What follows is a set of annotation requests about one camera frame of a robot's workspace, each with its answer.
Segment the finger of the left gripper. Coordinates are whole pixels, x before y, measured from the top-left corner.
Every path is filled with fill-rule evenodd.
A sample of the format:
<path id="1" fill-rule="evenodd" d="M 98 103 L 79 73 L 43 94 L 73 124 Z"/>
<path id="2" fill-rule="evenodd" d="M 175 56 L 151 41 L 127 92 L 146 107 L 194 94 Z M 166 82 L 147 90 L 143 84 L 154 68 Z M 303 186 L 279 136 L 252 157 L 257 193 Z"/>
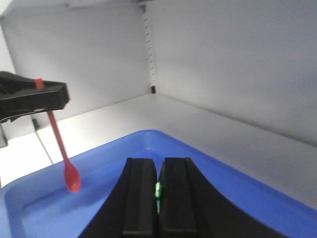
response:
<path id="1" fill-rule="evenodd" d="M 62 82 L 43 81 L 45 89 L 58 90 L 67 95 L 67 86 Z M 0 72 L 0 94 L 15 94 L 22 90 L 37 89 L 35 79 L 27 78 L 8 71 Z"/>
<path id="2" fill-rule="evenodd" d="M 0 121 L 64 109 L 70 97 L 66 89 L 29 90 L 26 94 L 0 97 Z"/>

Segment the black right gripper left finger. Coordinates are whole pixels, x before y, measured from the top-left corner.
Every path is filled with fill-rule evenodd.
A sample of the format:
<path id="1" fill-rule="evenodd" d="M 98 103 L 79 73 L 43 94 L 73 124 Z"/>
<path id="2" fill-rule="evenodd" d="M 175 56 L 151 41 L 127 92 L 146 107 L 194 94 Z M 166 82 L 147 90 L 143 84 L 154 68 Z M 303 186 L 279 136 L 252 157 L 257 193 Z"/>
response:
<path id="1" fill-rule="evenodd" d="M 156 167 L 152 159 L 128 158 L 131 165 L 123 235 L 156 235 Z"/>

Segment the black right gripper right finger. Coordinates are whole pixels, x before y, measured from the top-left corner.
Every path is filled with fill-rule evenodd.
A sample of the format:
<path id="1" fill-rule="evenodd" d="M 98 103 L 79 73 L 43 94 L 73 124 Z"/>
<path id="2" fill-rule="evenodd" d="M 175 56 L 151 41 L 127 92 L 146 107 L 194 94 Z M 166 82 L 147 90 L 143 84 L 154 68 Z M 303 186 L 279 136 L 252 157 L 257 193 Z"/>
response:
<path id="1" fill-rule="evenodd" d="M 159 231 L 161 233 L 196 233 L 196 221 L 184 158 L 165 158 L 159 181 Z"/>

